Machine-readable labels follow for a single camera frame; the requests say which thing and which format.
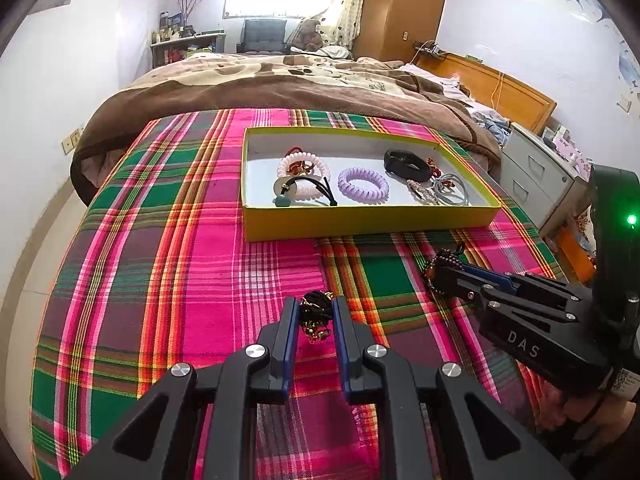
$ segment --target nightstand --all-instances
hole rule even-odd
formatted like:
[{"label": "nightstand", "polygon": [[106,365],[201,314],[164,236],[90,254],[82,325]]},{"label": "nightstand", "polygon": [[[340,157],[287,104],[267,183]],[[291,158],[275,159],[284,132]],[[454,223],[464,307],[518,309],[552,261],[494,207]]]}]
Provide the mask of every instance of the nightstand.
[{"label": "nightstand", "polygon": [[584,205],[587,181],[542,138],[517,123],[502,150],[500,185],[545,236],[578,202]]}]

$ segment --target wooden wardrobe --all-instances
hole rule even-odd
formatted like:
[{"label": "wooden wardrobe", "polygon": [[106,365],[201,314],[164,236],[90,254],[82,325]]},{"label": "wooden wardrobe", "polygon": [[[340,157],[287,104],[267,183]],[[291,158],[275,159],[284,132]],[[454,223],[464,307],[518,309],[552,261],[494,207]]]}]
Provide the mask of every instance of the wooden wardrobe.
[{"label": "wooden wardrobe", "polygon": [[411,61],[414,41],[436,39],[443,6],[444,0],[364,0],[354,57]]}]

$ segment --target human hand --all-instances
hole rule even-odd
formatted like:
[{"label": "human hand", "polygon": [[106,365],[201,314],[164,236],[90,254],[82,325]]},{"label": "human hand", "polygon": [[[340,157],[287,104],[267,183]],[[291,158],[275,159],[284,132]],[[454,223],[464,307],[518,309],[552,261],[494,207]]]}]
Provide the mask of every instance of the human hand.
[{"label": "human hand", "polygon": [[[568,397],[545,381],[542,385],[540,413],[536,422],[543,430],[555,430],[567,419],[580,422],[589,415],[601,396],[601,392],[591,392],[584,397]],[[629,427],[635,412],[634,403],[613,394],[607,395],[600,409],[591,419],[591,422],[598,427],[598,431],[587,444],[585,452],[594,454],[616,441]]]}]

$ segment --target curtain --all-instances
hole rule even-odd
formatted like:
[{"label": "curtain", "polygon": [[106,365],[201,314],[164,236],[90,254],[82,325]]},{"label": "curtain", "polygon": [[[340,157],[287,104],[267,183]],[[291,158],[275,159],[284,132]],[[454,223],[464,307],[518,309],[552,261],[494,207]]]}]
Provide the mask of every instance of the curtain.
[{"label": "curtain", "polygon": [[336,44],[351,49],[360,33],[364,0],[331,0],[320,19],[320,35],[325,45]]}]

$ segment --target qr code label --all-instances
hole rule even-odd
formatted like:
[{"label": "qr code label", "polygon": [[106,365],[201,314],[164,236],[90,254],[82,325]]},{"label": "qr code label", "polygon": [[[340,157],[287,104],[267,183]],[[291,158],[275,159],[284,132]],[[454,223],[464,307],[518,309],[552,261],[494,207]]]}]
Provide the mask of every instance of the qr code label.
[{"label": "qr code label", "polygon": [[640,375],[635,374],[626,368],[622,368],[616,377],[612,393],[626,400],[631,400],[640,389]]}]

